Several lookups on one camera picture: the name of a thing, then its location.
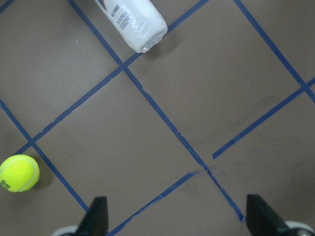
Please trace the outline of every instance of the white bottle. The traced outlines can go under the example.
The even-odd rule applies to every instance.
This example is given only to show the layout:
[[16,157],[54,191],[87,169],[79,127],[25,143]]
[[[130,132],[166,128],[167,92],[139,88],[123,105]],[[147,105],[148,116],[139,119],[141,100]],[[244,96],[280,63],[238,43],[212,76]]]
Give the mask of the white bottle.
[[95,0],[126,43],[145,53],[167,33],[162,15],[149,0]]

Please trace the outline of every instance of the yellow tennis ball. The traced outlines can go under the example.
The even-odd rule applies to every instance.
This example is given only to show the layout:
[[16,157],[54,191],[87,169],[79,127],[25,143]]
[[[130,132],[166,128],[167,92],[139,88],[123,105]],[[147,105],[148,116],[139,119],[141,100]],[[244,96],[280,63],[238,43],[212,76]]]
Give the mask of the yellow tennis ball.
[[39,179],[37,162],[26,155],[15,155],[0,166],[0,183],[11,192],[23,192],[32,188]]

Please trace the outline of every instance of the ball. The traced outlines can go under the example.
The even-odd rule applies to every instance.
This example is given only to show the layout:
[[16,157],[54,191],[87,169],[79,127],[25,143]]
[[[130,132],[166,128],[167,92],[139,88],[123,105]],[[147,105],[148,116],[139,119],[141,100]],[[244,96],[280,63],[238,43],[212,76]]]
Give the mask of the ball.
[[0,183],[10,192],[23,192],[32,188],[39,179],[37,162],[26,155],[15,155],[0,166]]

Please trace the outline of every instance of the plastic bottle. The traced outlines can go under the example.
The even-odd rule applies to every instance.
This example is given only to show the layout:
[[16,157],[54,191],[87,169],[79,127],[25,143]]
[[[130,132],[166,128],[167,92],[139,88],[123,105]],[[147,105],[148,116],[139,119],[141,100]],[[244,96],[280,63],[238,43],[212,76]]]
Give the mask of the plastic bottle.
[[149,0],[95,0],[126,43],[144,53],[167,33],[162,15]]

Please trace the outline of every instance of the floor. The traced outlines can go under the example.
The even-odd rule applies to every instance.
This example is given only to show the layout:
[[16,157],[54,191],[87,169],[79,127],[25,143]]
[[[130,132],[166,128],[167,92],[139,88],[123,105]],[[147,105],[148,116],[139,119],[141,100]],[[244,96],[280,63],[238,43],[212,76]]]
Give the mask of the floor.
[[1,190],[1,234],[96,196],[109,236],[250,235],[249,193],[315,227],[315,2],[152,2],[169,33],[142,55],[93,0],[0,0],[0,161],[41,170]]

